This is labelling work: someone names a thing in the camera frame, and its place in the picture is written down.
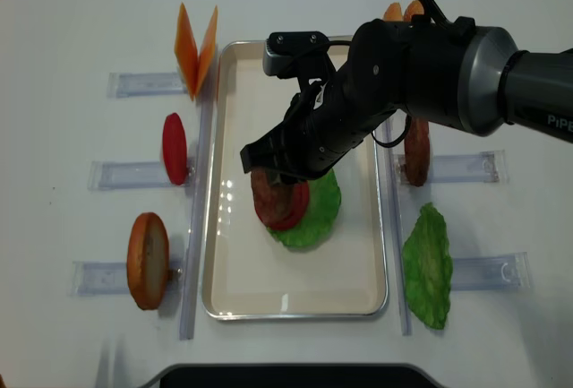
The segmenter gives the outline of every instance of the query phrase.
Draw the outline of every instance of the white table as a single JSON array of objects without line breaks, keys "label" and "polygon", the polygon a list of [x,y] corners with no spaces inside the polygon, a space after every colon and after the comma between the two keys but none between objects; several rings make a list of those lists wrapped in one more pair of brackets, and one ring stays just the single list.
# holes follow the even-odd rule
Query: white table
[{"label": "white table", "polygon": [[[517,126],[486,139],[432,132],[443,153],[506,150],[509,184],[477,194],[466,215],[480,252],[527,251],[534,281],[526,294],[452,294],[442,335],[414,321],[414,335],[401,336],[390,241],[389,305],[374,320],[218,323],[200,305],[195,339],[180,341],[180,307],[158,315],[129,296],[69,297],[71,261],[122,261],[142,211],[162,217],[175,248],[186,245],[181,190],[86,188],[92,160],[157,160],[172,111],[196,126],[185,96],[105,94],[109,72],[175,70],[181,1],[198,41],[218,4],[223,47],[274,30],[351,34],[410,0],[0,0],[0,373],[9,386],[136,386],[179,364],[280,362],[409,363],[465,387],[573,380],[573,146]],[[573,44],[570,0],[437,2],[450,18],[505,27],[522,48]]]}]

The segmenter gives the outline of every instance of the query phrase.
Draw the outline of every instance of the orange cheese slice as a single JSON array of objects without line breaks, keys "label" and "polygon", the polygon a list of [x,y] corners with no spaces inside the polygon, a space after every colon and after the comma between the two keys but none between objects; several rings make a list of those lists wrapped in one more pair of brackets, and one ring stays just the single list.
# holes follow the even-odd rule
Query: orange cheese slice
[{"label": "orange cheese slice", "polygon": [[201,54],[198,56],[197,44],[195,43],[189,22],[189,16],[183,3],[181,3],[179,7],[174,51],[191,99],[195,99],[195,96],[201,90],[205,77],[207,77],[210,63],[213,60],[213,56],[215,56],[215,50],[217,48],[217,19],[218,9],[215,6],[209,26],[205,32],[205,37],[203,38]]},{"label": "orange cheese slice", "polygon": [[414,0],[410,5],[406,8],[404,12],[404,21],[410,22],[412,21],[412,16],[415,14],[423,14],[423,6],[418,0]]}]

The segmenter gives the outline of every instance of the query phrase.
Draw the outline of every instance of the robotic arm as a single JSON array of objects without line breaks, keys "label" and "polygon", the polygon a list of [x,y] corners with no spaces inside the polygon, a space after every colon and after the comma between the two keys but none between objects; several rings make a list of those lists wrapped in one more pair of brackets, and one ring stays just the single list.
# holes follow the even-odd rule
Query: robotic arm
[{"label": "robotic arm", "polygon": [[[481,136],[515,123],[573,142],[570,52],[518,50],[503,28],[449,22],[433,0],[420,2],[425,14],[412,22],[376,19],[351,42],[271,34],[265,73],[296,77],[301,91],[283,122],[241,150],[244,172],[265,168],[271,183],[317,179],[397,109]],[[328,56],[336,45],[350,46],[337,71]],[[408,126],[397,141],[379,144],[398,144]]]}]

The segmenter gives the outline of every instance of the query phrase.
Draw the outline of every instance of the clear plastic holder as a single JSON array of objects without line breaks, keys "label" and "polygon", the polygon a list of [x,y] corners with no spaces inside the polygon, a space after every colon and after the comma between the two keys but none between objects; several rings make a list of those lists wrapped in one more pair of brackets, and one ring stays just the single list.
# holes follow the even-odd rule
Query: clear plastic holder
[{"label": "clear plastic holder", "polygon": [[[169,261],[170,279],[166,292],[181,288],[183,262]],[[73,262],[72,296],[109,296],[129,294],[127,287],[127,269],[123,263]]]},{"label": "clear plastic holder", "polygon": [[452,291],[529,288],[527,253],[454,258]]},{"label": "clear plastic holder", "polygon": [[[193,162],[187,160],[189,177],[184,186],[190,184]],[[175,186],[169,181],[165,166],[160,161],[112,162],[92,161],[88,189],[108,191],[115,189],[162,188]]]},{"label": "clear plastic holder", "polygon": [[187,87],[179,72],[110,73],[107,81],[107,97],[110,99],[185,93]]},{"label": "clear plastic holder", "polygon": [[[384,135],[386,142],[392,141],[391,121],[387,120],[379,129],[374,131],[380,140],[380,134]],[[412,334],[412,321],[410,309],[406,304],[406,280],[404,278],[404,267],[402,265],[402,223],[400,220],[400,198],[398,195],[399,168],[395,168],[395,158],[392,149],[384,149],[383,159],[385,160],[386,177],[388,178],[388,199],[390,207],[390,223],[393,233],[392,242],[394,244],[394,266],[396,270],[396,284],[398,286],[398,311],[400,313],[400,328],[403,336]]]},{"label": "clear plastic holder", "polygon": [[[395,155],[401,185],[408,185],[404,169],[405,156]],[[428,179],[434,184],[505,183],[509,180],[505,151],[487,151],[469,155],[436,155],[432,157]]]},{"label": "clear plastic holder", "polygon": [[199,294],[201,249],[203,247],[202,231],[207,221],[204,219],[203,209],[207,203],[207,188],[210,180],[211,129],[215,127],[214,123],[217,120],[214,108],[217,101],[217,85],[218,56],[211,62],[196,101],[201,105],[201,125],[196,165],[192,178],[191,234],[186,252],[183,301],[179,321],[179,339],[182,341],[192,339],[195,334],[195,314]]}]

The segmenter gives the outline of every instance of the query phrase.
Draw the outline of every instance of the tray rim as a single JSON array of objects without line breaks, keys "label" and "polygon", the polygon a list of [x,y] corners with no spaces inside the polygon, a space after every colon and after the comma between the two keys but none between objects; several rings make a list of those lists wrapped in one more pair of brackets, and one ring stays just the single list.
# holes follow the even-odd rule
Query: tray rim
[{"label": "tray rim", "polygon": [[[335,36],[329,37],[330,40],[351,40],[352,36]],[[218,105],[219,96],[219,85],[221,84],[221,64],[222,59],[228,51],[236,46],[242,45],[255,45],[261,44],[264,46],[266,40],[236,40],[227,44],[218,56],[218,77],[217,77],[217,99],[214,102]],[[373,311],[366,314],[349,314],[349,313],[339,313],[339,314],[232,314],[232,315],[218,315],[211,312],[205,303],[204,291],[204,281],[205,281],[205,260],[206,260],[206,249],[207,249],[207,235],[208,235],[208,225],[209,225],[209,210],[210,210],[210,200],[212,194],[212,182],[213,182],[213,163],[215,155],[215,141],[217,139],[217,133],[215,129],[217,127],[218,112],[216,115],[212,115],[211,118],[211,129],[213,133],[210,135],[210,155],[209,155],[209,171],[207,174],[207,193],[205,195],[205,204],[203,206],[203,228],[201,232],[201,267],[200,267],[200,285],[199,293],[201,295],[201,304],[203,309],[211,318],[218,321],[264,321],[264,320],[332,320],[332,319],[364,319],[368,317],[375,317],[379,315],[382,310],[386,308],[389,299],[389,278],[388,278],[388,264],[386,261],[386,238],[384,237],[384,221],[382,216],[382,183],[380,174],[380,156],[378,154],[378,148],[374,142],[371,143],[372,151],[374,155],[374,173],[376,177],[376,203],[378,208],[378,224],[380,226],[381,234],[381,254],[382,254],[382,267],[384,269],[384,282],[386,283],[386,288],[384,291],[384,299],[382,300],[380,306]]]}]

